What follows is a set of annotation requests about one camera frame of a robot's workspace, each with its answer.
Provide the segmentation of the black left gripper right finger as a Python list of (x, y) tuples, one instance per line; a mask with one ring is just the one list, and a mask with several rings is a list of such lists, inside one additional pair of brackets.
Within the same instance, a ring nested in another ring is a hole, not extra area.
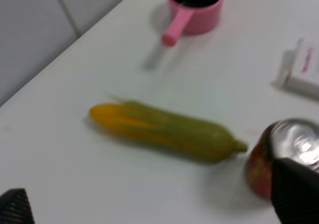
[(319, 223), (319, 174), (291, 159), (275, 159), (271, 202), (282, 224)]

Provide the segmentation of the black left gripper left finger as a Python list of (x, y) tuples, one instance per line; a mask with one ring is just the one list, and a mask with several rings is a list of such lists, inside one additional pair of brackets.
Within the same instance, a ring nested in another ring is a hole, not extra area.
[(1, 224), (35, 224), (27, 192), (24, 188), (9, 189), (0, 196)]

